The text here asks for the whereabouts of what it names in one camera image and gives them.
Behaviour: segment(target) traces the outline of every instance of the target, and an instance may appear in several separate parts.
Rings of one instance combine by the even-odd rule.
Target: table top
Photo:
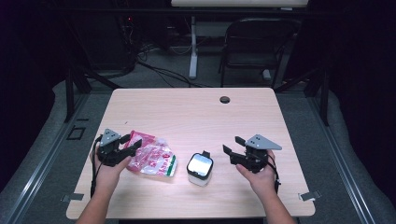
[[[173,7],[306,7],[308,0],[172,0]]]
[[[227,96],[228,104],[219,98]],[[124,170],[110,201],[107,218],[264,217],[262,204],[223,150],[243,154],[234,138],[256,133],[283,147],[275,151],[282,185],[278,195],[290,214],[312,216],[315,206],[299,199],[308,192],[276,96],[267,88],[119,89],[110,98],[96,136],[108,128],[121,135],[135,130],[164,138],[177,157],[173,177]],[[212,177],[205,187],[188,179],[194,153],[210,152]],[[90,199],[92,164],[87,155],[66,215],[77,219]]]

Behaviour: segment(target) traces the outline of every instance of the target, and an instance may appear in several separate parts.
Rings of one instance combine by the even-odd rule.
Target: black chair
[[[225,68],[275,70],[271,88],[276,84],[283,51],[297,34],[300,23],[287,19],[245,18],[227,29],[219,73],[224,85]]]

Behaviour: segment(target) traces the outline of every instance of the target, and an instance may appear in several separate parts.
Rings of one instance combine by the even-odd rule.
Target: forearm
[[[264,207],[268,223],[295,223],[275,191],[267,191],[258,195]]]
[[[97,190],[81,213],[77,223],[105,223],[112,192]]]

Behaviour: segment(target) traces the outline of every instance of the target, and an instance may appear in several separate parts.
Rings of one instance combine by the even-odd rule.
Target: human hand
[[[96,166],[96,188],[95,192],[100,191],[100,193],[112,194],[114,189],[119,183],[120,173],[129,164],[132,157],[128,156],[119,164],[114,167],[101,165],[97,154],[95,154],[95,166]]]
[[[275,165],[275,155],[273,151],[267,150],[267,152],[268,155],[274,159],[271,160],[271,158],[268,158],[268,162],[272,165]],[[241,164],[236,164],[236,169],[242,176],[244,176],[248,180],[251,188],[257,195],[261,196],[268,192],[275,192],[275,172],[271,168],[271,166],[266,165],[257,174],[251,173]]]

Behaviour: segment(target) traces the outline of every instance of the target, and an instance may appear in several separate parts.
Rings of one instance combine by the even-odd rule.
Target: snack bag
[[[124,147],[142,139],[142,147],[136,151],[127,169],[147,175],[173,176],[177,166],[176,156],[166,141],[149,134],[131,131],[131,139]]]

